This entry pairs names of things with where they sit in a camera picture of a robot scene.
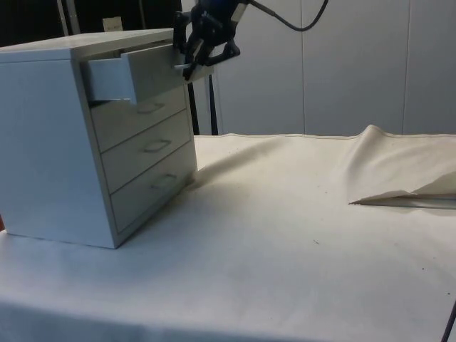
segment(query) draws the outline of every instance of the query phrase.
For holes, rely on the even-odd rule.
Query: white drawer cabinet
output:
[[[116,248],[185,186],[195,144],[171,39],[163,29],[0,48],[8,233]]]

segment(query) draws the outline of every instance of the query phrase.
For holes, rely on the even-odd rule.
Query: open drawer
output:
[[[95,59],[81,63],[89,101],[130,100],[132,104],[172,90],[186,83],[180,54],[172,44],[125,52],[119,58]],[[190,82],[209,75],[213,68],[200,68]]]

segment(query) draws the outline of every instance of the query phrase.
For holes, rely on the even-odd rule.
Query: recessed drawer handle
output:
[[[144,108],[138,109],[138,114],[152,114],[154,112],[159,111],[160,109],[164,108],[164,103],[153,103],[151,106],[145,106]]]
[[[152,141],[149,145],[146,146],[144,152],[146,153],[157,153],[163,150],[165,147],[172,143],[171,140],[156,140]]]
[[[155,190],[162,190],[170,187],[177,180],[176,175],[171,175],[170,173],[163,175],[162,177],[157,178],[154,183],[150,186]]]

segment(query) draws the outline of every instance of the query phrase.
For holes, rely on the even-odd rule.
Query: fabric fold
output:
[[[393,135],[371,125],[343,158],[341,172],[352,204],[453,208],[456,136]]]

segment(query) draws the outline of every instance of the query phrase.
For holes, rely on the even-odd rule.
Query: drawer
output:
[[[81,71],[89,101],[130,100],[138,104],[151,96],[186,83],[173,67],[180,54],[172,44],[125,52],[120,58],[82,62]],[[197,69],[190,82],[209,75],[213,67]]]
[[[180,86],[154,98],[132,105],[128,101],[110,101],[92,108],[92,119],[100,152],[152,127],[184,110],[185,89]]]
[[[117,145],[101,155],[110,193],[190,140],[187,111]]]
[[[196,169],[195,147],[189,142],[111,196],[118,232],[172,191]]]

